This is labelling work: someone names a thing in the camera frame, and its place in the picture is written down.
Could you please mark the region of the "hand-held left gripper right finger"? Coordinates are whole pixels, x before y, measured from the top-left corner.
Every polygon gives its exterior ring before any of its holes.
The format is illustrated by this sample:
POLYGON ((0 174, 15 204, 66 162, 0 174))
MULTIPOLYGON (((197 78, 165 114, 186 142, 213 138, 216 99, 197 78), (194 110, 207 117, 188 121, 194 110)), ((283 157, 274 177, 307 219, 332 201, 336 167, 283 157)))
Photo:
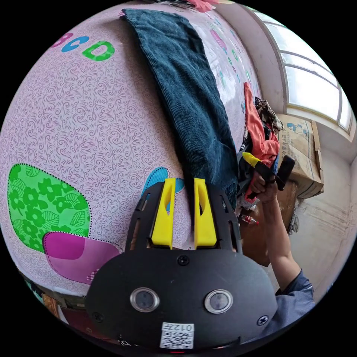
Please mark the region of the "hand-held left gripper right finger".
POLYGON ((204 179, 194 178, 194 249, 213 248, 217 243, 210 198, 204 179))

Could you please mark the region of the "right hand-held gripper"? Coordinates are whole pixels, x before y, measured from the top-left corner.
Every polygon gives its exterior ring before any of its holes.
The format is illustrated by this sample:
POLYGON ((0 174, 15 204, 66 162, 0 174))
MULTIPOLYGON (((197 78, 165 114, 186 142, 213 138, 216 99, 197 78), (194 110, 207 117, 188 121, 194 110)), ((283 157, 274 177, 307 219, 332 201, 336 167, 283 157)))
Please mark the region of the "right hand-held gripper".
POLYGON ((275 174, 269 167, 261 162, 260 159, 255 157, 249 152, 243 152, 242 158, 263 178, 265 186, 267 184, 277 183, 277 189, 283 191, 286 185, 286 165, 282 163, 275 174))

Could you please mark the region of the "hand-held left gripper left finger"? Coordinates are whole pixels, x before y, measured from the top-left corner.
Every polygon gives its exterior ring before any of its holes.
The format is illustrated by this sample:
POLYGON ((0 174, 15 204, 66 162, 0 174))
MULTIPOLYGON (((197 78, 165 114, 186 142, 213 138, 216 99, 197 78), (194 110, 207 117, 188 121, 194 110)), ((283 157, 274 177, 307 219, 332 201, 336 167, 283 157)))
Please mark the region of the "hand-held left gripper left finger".
POLYGON ((167 178, 161 192, 151 236, 154 246, 172 249, 175 190, 176 179, 174 177, 167 178))

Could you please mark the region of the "person's right hand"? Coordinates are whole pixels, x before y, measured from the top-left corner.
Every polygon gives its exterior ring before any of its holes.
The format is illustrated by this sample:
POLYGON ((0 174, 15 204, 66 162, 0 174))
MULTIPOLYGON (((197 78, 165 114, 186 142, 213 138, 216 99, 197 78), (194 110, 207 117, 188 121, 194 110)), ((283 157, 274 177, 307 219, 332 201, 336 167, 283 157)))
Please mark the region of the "person's right hand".
POLYGON ((262 176, 255 171, 251 189, 257 194, 257 198, 262 204, 271 203, 277 198, 278 189, 274 176, 270 178, 269 183, 266 183, 262 176))

